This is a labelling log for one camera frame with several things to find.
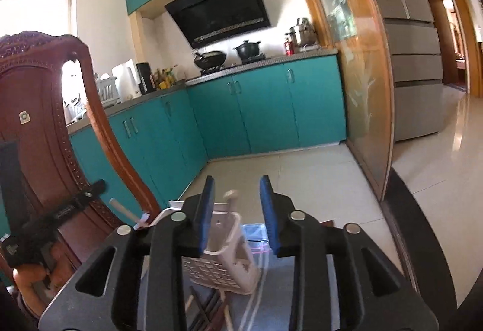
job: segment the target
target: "refrigerator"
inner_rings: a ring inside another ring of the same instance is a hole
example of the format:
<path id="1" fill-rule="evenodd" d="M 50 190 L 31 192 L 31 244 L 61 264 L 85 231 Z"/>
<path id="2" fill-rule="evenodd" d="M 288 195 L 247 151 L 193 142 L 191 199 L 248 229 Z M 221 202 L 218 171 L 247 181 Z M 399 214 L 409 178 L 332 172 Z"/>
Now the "refrigerator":
<path id="1" fill-rule="evenodd" d="M 443 64 L 428 0 L 376 0 L 395 87 L 395 140 L 443 129 Z"/>

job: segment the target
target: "kitchen counter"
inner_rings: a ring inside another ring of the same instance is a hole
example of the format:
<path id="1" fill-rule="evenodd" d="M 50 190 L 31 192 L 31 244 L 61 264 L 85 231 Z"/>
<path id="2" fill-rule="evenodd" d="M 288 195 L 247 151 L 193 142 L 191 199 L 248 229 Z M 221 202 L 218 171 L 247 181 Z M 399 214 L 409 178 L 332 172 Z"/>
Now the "kitchen counter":
<path id="1" fill-rule="evenodd" d="M 140 103 L 147 102 L 148 100 L 151 100 L 153 98 L 158 98 L 158 97 L 161 97 L 161 96 L 166 95 L 166 94 L 174 93 L 174 92 L 182 90 L 184 88 L 186 88 L 186 85 L 185 85 L 184 82 L 182 82 L 180 84 L 176 84 L 176 85 L 174 85 L 170 88 L 167 88 L 165 90 L 157 90 L 155 92 L 152 92 L 152 93 L 149 93 L 149 94 L 146 94 L 146 95 L 142 95 L 139 98 L 135 98 L 135 99 L 131 99 L 130 101 L 118 103 L 117 105 L 114 105 L 114 106 L 111 106 L 111 107 L 105 109 L 105 112 L 106 112 L 106 115 L 108 117 L 110 117 L 114 114 L 117 114 L 121 111 L 129 109 L 129 108 L 136 106 Z M 90 126 L 90 120 L 86 115 L 83 119 L 81 119 L 81 120 L 79 120 L 75 123 L 67 125 L 67 132 L 69 133 L 69 135 L 71 135 L 72 133 L 77 132 L 77 131 L 79 131 L 79 130 L 85 128 L 85 127 L 88 127 L 88 126 Z"/>
<path id="2" fill-rule="evenodd" d="M 210 80 L 222 78 L 224 76 L 234 75 L 240 72 L 246 72 L 252 69 L 263 68 L 264 66 L 288 63 L 291 61 L 304 60 L 306 58 L 323 57 L 327 55 L 336 55 L 339 51 L 337 49 L 317 49 L 310 52 L 295 53 L 292 55 L 284 55 L 280 57 L 267 58 L 266 60 L 257 61 L 250 64 L 244 64 L 234 66 L 221 70 L 219 72 L 210 73 L 209 75 L 199 76 L 197 78 L 190 79 L 186 82 L 186 86 L 194 86 L 196 84 L 209 82 Z"/>

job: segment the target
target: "white floor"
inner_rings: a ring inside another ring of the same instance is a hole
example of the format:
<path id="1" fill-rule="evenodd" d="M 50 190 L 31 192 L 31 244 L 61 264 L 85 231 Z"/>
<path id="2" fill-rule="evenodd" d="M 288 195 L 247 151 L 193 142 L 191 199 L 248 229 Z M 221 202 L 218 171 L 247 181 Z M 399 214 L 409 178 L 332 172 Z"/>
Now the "white floor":
<path id="1" fill-rule="evenodd" d="M 394 242 L 369 184 L 344 144 L 267 156 L 211 162 L 184 193 L 201 193 L 207 175 L 215 179 L 216 202 L 230 189 L 240 191 L 237 211 L 243 223 L 262 223 L 258 183 L 268 174 L 277 193 L 290 196 L 296 208 L 336 227 L 356 222 L 400 269 Z"/>
<path id="2" fill-rule="evenodd" d="M 460 304 L 483 267 L 483 99 L 443 96 L 444 130 L 397 143 L 393 167 L 440 241 Z"/>

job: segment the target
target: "room beyond doorway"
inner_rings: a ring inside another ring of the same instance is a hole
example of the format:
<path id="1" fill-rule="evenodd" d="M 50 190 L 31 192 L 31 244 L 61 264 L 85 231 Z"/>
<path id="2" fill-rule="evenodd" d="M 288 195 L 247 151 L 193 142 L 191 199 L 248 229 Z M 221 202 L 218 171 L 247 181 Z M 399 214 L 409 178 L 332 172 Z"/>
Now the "room beyond doorway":
<path id="1" fill-rule="evenodd" d="M 467 92 L 467 65 L 461 25 L 452 0 L 428 0 L 438 32 L 443 83 Z"/>

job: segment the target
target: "black floor threshold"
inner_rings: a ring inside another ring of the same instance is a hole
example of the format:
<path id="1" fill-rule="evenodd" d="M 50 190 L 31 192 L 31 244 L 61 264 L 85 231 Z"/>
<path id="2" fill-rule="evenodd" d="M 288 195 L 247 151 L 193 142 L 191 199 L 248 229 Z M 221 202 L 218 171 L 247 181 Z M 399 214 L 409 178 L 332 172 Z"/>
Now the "black floor threshold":
<path id="1" fill-rule="evenodd" d="M 443 250 L 416 199 L 391 168 L 381 203 L 406 276 L 443 329 L 456 313 L 456 294 Z"/>

